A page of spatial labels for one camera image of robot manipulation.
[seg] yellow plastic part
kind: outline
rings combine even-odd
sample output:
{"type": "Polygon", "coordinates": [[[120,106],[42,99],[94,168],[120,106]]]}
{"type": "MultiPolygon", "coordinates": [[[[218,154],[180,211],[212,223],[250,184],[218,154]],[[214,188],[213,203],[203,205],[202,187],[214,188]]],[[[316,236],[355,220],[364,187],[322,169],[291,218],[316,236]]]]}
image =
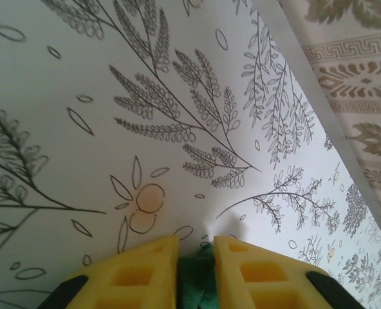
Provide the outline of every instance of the yellow plastic part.
{"type": "Polygon", "coordinates": [[[166,236],[83,268],[88,282],[66,309],[175,309],[179,237],[166,236]]]}
{"type": "Polygon", "coordinates": [[[221,309],[331,309],[305,276],[318,267],[226,236],[214,254],[221,309]]]}

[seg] orange fruit drawing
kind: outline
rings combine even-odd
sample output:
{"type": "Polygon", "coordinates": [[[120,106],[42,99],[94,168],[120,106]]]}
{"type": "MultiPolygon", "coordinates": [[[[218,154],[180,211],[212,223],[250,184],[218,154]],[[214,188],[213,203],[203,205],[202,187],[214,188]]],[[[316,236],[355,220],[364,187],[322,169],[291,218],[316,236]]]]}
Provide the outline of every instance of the orange fruit drawing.
{"type": "Polygon", "coordinates": [[[147,214],[142,211],[135,211],[129,218],[129,227],[138,234],[146,234],[153,229],[156,223],[155,214],[147,214]]]}
{"type": "Polygon", "coordinates": [[[136,196],[136,204],[139,210],[147,213],[154,214],[163,205],[163,198],[165,191],[159,185],[150,183],[140,189],[136,196]]]}

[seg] black plastic part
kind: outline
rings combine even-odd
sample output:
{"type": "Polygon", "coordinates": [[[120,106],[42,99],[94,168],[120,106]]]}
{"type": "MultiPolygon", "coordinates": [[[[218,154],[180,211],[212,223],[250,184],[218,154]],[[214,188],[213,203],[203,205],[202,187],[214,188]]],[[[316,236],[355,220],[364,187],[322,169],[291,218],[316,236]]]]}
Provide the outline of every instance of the black plastic part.
{"type": "Polygon", "coordinates": [[[335,279],[320,272],[307,272],[306,277],[333,309],[364,309],[335,279]]]}
{"type": "Polygon", "coordinates": [[[81,275],[62,282],[37,309],[65,309],[88,280],[81,275]]]}

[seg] wallpaper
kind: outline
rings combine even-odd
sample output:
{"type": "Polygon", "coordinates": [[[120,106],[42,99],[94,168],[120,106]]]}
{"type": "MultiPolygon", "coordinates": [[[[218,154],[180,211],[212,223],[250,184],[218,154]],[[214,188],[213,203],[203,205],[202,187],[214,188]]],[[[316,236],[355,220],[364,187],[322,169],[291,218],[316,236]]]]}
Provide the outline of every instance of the wallpaper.
{"type": "Polygon", "coordinates": [[[381,0],[283,9],[381,203],[381,0]]]}
{"type": "Polygon", "coordinates": [[[259,13],[0,1],[0,308],[166,234],[242,239],[381,308],[381,232],[259,13]]]}

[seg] green cloth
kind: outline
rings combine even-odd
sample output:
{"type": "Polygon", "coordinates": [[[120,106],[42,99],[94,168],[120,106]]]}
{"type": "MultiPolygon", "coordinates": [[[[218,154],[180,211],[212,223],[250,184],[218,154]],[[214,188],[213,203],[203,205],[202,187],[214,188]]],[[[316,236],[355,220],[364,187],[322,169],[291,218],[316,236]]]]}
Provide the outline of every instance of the green cloth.
{"type": "Polygon", "coordinates": [[[214,247],[210,243],[194,257],[179,258],[178,308],[219,308],[214,247]]]}

